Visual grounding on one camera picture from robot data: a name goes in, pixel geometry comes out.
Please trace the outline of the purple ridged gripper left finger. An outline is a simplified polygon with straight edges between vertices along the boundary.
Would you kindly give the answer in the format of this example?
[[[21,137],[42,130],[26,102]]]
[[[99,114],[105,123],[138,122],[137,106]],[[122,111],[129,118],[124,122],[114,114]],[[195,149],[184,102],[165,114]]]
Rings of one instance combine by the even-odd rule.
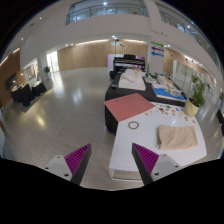
[[[44,166],[44,170],[79,185],[91,153],[91,145],[86,144],[66,156],[56,155]]]

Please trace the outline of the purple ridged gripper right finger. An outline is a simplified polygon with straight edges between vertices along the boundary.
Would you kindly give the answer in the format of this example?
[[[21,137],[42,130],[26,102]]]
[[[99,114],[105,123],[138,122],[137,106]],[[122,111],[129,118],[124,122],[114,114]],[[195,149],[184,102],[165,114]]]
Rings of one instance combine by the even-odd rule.
[[[136,143],[132,144],[132,155],[144,185],[182,169],[182,166],[167,154],[157,154]]]

